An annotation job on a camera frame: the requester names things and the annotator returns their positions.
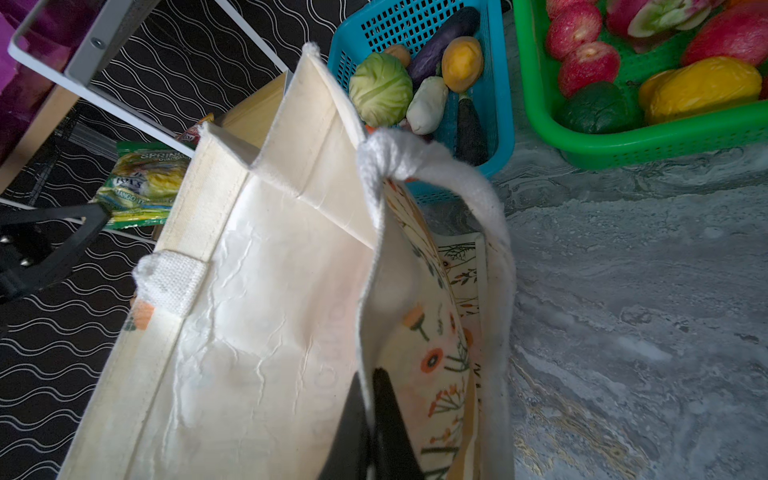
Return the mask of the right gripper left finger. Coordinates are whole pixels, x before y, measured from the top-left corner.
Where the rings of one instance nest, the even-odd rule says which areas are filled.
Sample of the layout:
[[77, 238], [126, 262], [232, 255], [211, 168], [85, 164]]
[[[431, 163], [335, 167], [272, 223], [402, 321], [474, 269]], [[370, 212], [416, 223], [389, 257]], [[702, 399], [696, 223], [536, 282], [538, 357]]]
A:
[[369, 467], [369, 425], [359, 375], [350, 383], [331, 449], [318, 480], [365, 480]]

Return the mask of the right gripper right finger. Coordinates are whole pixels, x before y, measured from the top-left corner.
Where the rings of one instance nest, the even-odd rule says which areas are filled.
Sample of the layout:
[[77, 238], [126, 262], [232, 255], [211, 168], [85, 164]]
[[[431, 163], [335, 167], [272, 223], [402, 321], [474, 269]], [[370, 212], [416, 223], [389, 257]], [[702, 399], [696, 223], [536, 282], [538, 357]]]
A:
[[416, 459], [389, 374], [373, 373], [373, 465], [376, 479], [420, 479], [424, 474]]

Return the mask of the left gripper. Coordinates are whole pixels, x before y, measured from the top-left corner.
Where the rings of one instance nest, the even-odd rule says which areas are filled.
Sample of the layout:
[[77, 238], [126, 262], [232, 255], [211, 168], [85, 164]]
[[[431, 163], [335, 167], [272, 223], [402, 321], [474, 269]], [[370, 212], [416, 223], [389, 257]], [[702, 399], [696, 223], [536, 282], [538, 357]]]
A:
[[[58, 246], [39, 225], [79, 219], [81, 225]], [[1, 214], [1, 301], [9, 303], [64, 280], [108, 223], [98, 203]]]

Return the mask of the green yellow candy bag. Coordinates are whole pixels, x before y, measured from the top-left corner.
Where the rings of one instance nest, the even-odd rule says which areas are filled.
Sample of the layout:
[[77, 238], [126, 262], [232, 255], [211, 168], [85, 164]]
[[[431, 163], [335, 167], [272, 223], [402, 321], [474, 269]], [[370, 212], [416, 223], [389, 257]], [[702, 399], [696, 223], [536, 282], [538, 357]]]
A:
[[190, 158], [162, 143], [119, 142], [118, 159], [93, 201], [110, 212], [109, 230], [163, 225]]

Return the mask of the cream canvas tote bag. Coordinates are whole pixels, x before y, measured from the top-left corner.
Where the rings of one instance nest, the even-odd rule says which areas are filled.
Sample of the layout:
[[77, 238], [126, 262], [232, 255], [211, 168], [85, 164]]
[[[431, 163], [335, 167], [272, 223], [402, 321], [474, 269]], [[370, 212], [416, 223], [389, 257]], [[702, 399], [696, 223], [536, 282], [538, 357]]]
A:
[[63, 479], [317, 479], [359, 375], [390, 376], [425, 479], [510, 479], [516, 268], [490, 182], [368, 133], [304, 46], [261, 146], [213, 124]]

